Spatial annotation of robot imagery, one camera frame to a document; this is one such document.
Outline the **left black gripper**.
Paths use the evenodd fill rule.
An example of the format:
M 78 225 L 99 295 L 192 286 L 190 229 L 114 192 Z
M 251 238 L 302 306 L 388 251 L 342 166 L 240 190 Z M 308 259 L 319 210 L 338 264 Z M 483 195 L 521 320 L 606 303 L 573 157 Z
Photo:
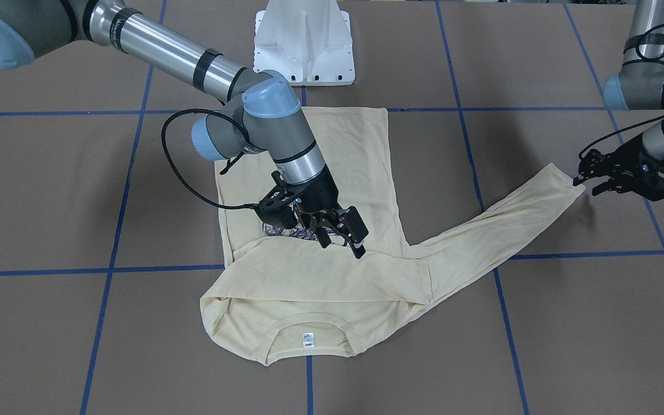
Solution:
M 614 153 L 603 154 L 592 149 L 579 162 L 579 175 L 574 177 L 574 186 L 586 181 L 608 177 L 605 182 L 593 187 L 597 197 L 606 192 L 617 194 L 635 193 L 649 201 L 664 199 L 664 155 L 656 160 L 646 152 L 641 138 L 633 138 L 620 147 L 621 161 L 629 176 L 617 176 L 618 158 Z

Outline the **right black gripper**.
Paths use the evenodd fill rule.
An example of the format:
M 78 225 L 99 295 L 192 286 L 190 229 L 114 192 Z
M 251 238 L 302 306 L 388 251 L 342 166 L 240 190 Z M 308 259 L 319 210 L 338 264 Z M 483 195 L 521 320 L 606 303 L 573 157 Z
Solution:
M 292 191 L 293 197 L 300 199 L 297 205 L 302 226 L 315 235 L 322 248 L 327 248 L 331 241 L 329 232 L 324 227 L 327 214 L 317 212 L 338 211 L 339 234 L 345 239 L 355 258 L 363 257 L 366 252 L 364 239 L 369 235 L 369 231 L 356 207 L 340 207 L 339 189 L 329 170 L 321 170 L 321 173 L 309 181 L 293 184 Z

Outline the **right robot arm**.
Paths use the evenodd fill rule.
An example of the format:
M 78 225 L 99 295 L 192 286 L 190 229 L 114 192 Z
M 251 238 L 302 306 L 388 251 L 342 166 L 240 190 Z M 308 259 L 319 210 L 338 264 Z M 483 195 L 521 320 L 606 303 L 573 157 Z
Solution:
M 277 228 L 301 226 L 322 247 L 334 233 L 356 258 L 364 255 L 368 229 L 355 207 L 340 206 L 334 177 L 282 74 L 254 73 L 122 1 L 0 1 L 0 69 L 29 65 L 76 40 L 113 47 L 224 103 L 219 111 L 195 108 L 169 119 L 203 114 L 192 128 L 195 149 L 207 160 L 226 160 L 226 169 L 245 154 L 269 153 L 273 189 L 235 210 L 253 210 Z

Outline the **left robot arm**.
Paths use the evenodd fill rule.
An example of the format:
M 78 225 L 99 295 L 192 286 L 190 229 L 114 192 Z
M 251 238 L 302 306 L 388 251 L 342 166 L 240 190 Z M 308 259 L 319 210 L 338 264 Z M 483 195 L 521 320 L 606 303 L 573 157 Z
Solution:
M 603 101 L 612 110 L 664 110 L 664 1 L 637 2 L 624 63 L 607 79 Z M 664 199 L 664 115 L 648 124 L 649 129 L 614 152 L 601 153 L 587 145 L 579 153 L 579 174 L 572 184 L 605 177 L 593 188 L 594 196 L 614 191 L 649 201 Z

